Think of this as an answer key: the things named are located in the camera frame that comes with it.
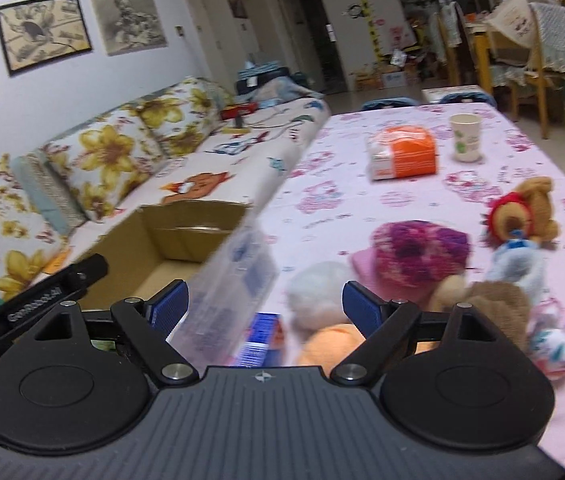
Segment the tablecloth pattern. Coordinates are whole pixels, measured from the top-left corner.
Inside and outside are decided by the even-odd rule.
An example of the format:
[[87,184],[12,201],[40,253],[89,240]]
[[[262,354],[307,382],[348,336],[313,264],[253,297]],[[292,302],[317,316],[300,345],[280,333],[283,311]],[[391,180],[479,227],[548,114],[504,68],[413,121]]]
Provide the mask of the tablecloth pattern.
[[[450,117],[476,113],[483,118],[483,158],[453,160]],[[438,175],[371,182],[365,138],[386,126],[416,124],[438,140]],[[482,281],[493,249],[481,242],[482,214],[492,198],[520,181],[546,175],[554,179],[555,219],[562,227],[555,250],[544,250],[547,289],[544,300],[565,310],[565,174],[525,134],[485,104],[429,105],[335,116],[325,125],[301,162],[265,208],[261,221],[280,278],[263,312],[283,314],[287,364],[292,364],[307,334],[295,330],[287,309],[290,278],[322,261],[347,263],[370,246],[371,232],[384,222],[428,220],[469,234],[473,254],[468,282]],[[541,446],[565,465],[565,381],[556,384],[557,403]]]

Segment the small white table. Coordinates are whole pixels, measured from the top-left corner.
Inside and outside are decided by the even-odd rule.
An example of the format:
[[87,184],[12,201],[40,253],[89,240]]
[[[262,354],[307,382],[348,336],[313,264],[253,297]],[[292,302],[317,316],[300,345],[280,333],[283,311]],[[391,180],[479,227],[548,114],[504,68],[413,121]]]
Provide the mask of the small white table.
[[466,85],[466,86],[446,86],[444,88],[430,88],[423,90],[423,95],[425,100],[432,105],[437,105],[440,100],[449,94],[455,94],[457,92],[485,92],[478,85]]

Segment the white plush toy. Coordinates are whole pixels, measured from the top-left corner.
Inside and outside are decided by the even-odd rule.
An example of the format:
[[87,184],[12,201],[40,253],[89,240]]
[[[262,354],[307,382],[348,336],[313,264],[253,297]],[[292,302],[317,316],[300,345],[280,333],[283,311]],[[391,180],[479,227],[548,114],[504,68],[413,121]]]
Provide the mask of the white plush toy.
[[349,323],[343,312],[343,287],[352,280],[353,269],[338,262],[321,262],[294,276],[287,286],[287,303],[298,326],[317,331]]

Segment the tile floor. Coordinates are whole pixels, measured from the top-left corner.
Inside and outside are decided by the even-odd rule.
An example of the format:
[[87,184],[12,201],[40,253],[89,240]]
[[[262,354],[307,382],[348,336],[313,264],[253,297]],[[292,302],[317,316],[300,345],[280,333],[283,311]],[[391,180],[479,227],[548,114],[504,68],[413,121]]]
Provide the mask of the tile floor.
[[[435,86],[440,85],[434,82],[427,87],[434,88]],[[370,100],[399,96],[423,100],[421,88],[418,86],[334,94],[327,96],[325,100],[329,104],[333,115],[336,115],[358,111],[365,102]],[[563,124],[551,124],[549,139],[543,139],[535,108],[522,105],[521,119],[518,121],[517,126],[565,173],[565,126]]]

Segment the blue gripper pad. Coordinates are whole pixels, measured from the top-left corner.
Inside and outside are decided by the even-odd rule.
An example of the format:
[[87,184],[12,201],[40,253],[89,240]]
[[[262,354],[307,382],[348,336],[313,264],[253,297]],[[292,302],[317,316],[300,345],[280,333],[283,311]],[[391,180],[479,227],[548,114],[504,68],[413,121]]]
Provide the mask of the blue gripper pad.
[[348,282],[343,288],[343,310],[365,338],[383,324],[384,304],[358,282]]
[[166,339],[187,312],[189,288],[183,280],[174,280],[145,306],[149,324]]

